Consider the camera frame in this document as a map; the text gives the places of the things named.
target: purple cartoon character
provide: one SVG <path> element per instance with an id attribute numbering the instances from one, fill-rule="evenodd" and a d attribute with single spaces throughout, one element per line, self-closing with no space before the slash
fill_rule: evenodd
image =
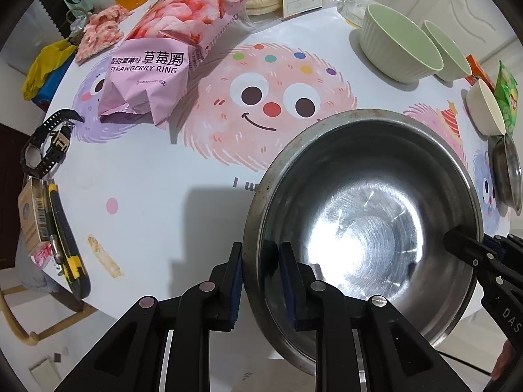
<path id="1" fill-rule="evenodd" d="M 92 69 L 74 96 L 73 109 L 85 119 L 84 123 L 77 122 L 73 128 L 73 136 L 79 141 L 104 143 L 118 139 L 143 117 L 143 115 L 118 113 L 109 116 L 107 121 L 100 122 L 98 102 L 110 62 L 111 53 Z"/>
<path id="2" fill-rule="evenodd" d="M 488 163 L 488 152 L 478 152 L 474 155 L 474 185 L 483 215 L 483 228 L 486 234 L 493 236 L 498 230 L 500 214 Z"/>

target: cartoon print tablecloth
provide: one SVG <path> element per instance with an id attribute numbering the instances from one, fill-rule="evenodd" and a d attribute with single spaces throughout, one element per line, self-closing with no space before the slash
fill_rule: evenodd
<path id="1" fill-rule="evenodd" d="M 468 83 L 399 84 L 365 58 L 358 34 L 334 8 L 251 35 L 231 26 L 168 130 L 148 116 L 99 123 L 110 53 L 67 72 L 49 113 L 72 106 L 86 122 L 54 178 L 93 279 L 87 302 L 118 318 L 144 295 L 162 300 L 205 280 L 242 240 L 255 184 L 278 152 L 314 122 L 359 107 L 404 113 L 440 134 L 474 180 L 485 232 L 506 235 L 487 141 L 464 106 Z M 93 242 L 121 276 L 100 264 Z M 51 264 L 45 270 L 64 284 Z"/>

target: white door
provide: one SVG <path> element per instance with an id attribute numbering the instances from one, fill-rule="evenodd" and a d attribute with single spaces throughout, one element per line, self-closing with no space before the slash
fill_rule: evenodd
<path id="1" fill-rule="evenodd" d="M 418 25 L 430 20 L 467 56 L 482 61 L 515 37 L 492 0 L 419 0 L 409 12 Z"/>

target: round cracker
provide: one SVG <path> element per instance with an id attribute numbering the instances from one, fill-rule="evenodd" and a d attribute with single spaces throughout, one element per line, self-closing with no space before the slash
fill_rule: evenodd
<path id="1" fill-rule="evenodd" d="M 279 8 L 283 8 L 283 3 L 278 3 L 276 5 L 267 6 L 267 7 L 246 8 L 245 10 L 247 10 L 247 14 L 249 16 L 256 16 L 259 14 L 266 14 L 266 13 L 274 12 L 274 11 L 278 10 Z"/>
<path id="2" fill-rule="evenodd" d="M 260 8 L 283 4 L 283 0 L 247 0 L 246 8 Z"/>

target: black clamp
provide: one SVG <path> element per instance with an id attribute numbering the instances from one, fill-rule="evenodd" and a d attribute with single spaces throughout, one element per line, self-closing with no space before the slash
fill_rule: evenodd
<path id="1" fill-rule="evenodd" d="M 405 317 L 383 296 L 344 296 L 282 243 L 279 264 L 287 316 L 296 331 L 316 330 L 316 392 L 360 390 L 352 330 L 358 330 L 367 390 L 470 392 Z"/>
<path id="2" fill-rule="evenodd" d="M 42 125 L 35 129 L 35 132 L 27 143 L 25 143 L 20 152 L 20 164 L 22 165 L 22 170 L 27 175 L 41 180 L 57 163 L 64 160 L 71 139 L 71 131 L 74 126 L 74 123 L 71 122 L 71 120 L 84 122 L 84 119 L 77 111 L 72 109 L 61 109 L 49 116 Z M 63 126 L 60 130 L 54 131 L 54 129 L 62 123 Z M 27 149 L 33 147 L 40 155 L 41 147 L 45 140 L 47 140 L 48 136 L 52 136 L 53 139 L 51 140 L 51 145 L 47 149 L 44 157 L 41 158 L 39 163 L 35 166 L 28 165 Z"/>
<path id="3" fill-rule="evenodd" d="M 231 331 L 242 292 L 242 244 L 209 281 L 183 295 L 136 302 L 60 383 L 56 392 L 159 390 L 167 334 L 173 330 L 165 390 L 209 392 L 209 331 Z"/>
<path id="4" fill-rule="evenodd" d="M 445 234 L 445 249 L 474 268 L 483 288 L 481 305 L 511 343 L 515 356 L 486 392 L 520 392 L 523 387 L 523 240 L 485 235 L 479 243 L 459 229 Z"/>

